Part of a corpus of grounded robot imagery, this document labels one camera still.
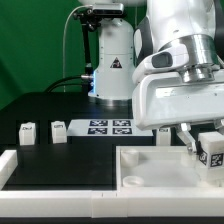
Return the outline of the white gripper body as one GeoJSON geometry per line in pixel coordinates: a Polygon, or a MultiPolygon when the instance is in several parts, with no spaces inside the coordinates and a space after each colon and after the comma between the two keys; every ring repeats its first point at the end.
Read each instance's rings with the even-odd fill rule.
{"type": "Polygon", "coordinates": [[[223,119],[224,70],[215,72],[213,81],[191,84],[177,72],[147,75],[133,92],[132,111],[141,130],[223,119]]]}

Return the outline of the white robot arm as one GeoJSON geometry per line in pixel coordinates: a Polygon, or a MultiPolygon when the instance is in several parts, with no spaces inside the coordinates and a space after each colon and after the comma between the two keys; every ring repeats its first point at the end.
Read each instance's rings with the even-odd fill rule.
{"type": "Polygon", "coordinates": [[[220,0],[80,0],[99,18],[99,65],[90,99],[130,101],[141,130],[224,119],[220,0]]]}

